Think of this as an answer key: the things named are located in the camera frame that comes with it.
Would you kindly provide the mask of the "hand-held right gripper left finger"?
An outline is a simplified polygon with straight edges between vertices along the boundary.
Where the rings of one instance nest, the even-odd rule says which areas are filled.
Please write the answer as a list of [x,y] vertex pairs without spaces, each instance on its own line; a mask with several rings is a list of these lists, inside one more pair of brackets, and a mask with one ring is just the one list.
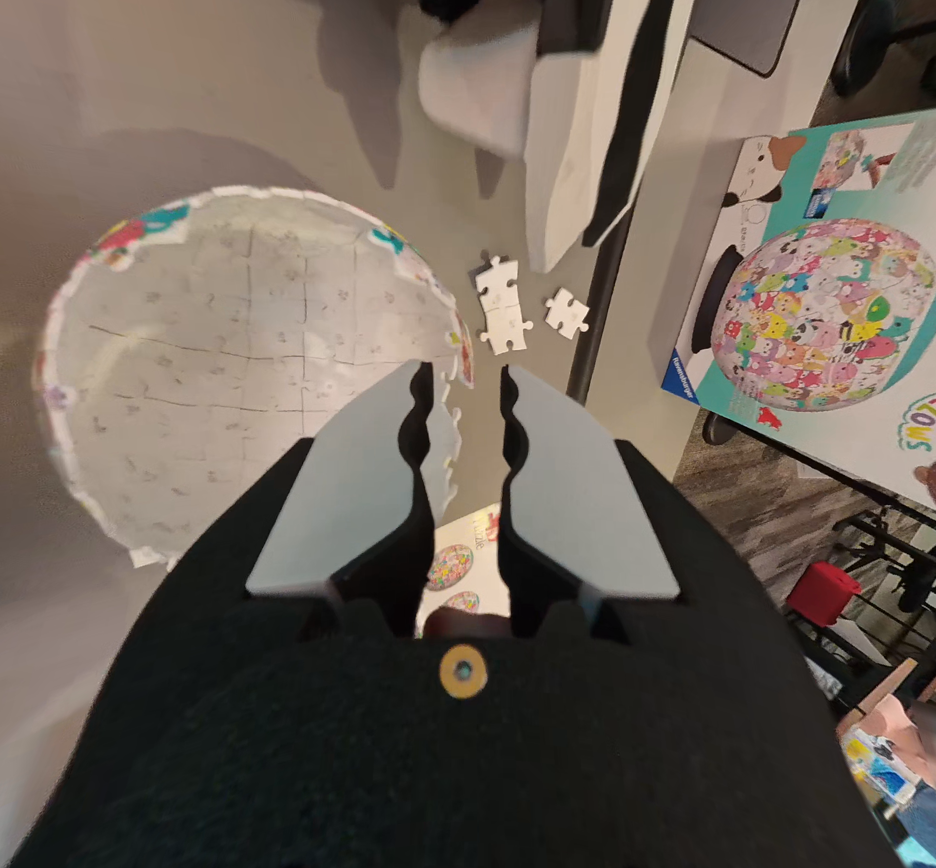
[[312,440],[245,582],[251,597],[367,601],[412,640],[435,520],[421,467],[434,406],[430,362],[411,359],[337,412]]

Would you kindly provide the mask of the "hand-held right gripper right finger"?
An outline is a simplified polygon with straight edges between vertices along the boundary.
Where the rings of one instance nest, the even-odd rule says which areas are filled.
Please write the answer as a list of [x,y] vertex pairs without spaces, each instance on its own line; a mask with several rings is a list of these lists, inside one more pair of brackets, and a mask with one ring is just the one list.
[[501,370],[505,424],[498,569],[512,633],[532,638],[555,605],[591,630],[607,603],[681,593],[611,433],[516,364]]

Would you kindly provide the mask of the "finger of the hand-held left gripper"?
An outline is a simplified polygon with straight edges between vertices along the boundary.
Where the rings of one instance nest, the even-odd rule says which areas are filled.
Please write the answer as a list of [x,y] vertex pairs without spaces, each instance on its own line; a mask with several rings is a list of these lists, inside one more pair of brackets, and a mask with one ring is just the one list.
[[632,209],[696,0],[545,0],[524,149],[530,268],[601,244]]
[[422,52],[417,93],[430,121],[506,160],[522,160],[528,137],[537,24],[492,30],[452,25]]

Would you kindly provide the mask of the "colourful puzzle ball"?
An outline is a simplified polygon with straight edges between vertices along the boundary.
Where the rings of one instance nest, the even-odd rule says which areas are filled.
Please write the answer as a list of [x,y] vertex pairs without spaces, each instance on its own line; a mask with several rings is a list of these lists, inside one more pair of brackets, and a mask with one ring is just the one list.
[[450,387],[469,329],[425,258],[326,195],[229,185],[118,223],[50,302],[32,386],[69,494],[135,568],[171,570],[298,440],[405,361]]

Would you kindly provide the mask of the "white puzzle leaflet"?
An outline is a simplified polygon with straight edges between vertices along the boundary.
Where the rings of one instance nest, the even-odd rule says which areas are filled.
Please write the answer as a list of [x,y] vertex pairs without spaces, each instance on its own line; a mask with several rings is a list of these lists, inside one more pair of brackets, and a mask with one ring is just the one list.
[[435,551],[415,617],[420,639],[438,608],[509,617],[510,595],[501,578],[498,540],[501,506],[493,503],[435,531]]

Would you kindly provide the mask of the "single white puzzle piece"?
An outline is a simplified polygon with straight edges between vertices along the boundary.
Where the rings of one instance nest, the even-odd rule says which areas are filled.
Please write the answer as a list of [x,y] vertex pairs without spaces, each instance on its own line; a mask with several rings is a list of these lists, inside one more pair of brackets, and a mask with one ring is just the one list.
[[589,332],[588,315],[590,308],[577,299],[570,290],[559,287],[544,302],[546,308],[544,322],[557,335],[573,340],[578,335]]

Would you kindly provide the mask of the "two joined white puzzle pieces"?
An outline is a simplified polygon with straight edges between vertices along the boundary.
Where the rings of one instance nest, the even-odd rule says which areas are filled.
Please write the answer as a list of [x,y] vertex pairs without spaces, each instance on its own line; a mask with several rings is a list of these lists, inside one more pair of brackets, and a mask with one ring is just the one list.
[[495,255],[487,264],[474,275],[475,293],[485,318],[481,341],[495,356],[525,350],[533,322],[521,306],[519,263]]

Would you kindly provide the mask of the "colourful puzzle box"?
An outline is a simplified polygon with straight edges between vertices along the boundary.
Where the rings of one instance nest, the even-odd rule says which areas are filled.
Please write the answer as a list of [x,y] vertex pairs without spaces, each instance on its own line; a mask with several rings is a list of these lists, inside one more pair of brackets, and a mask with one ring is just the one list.
[[743,140],[661,386],[934,508],[934,110]]

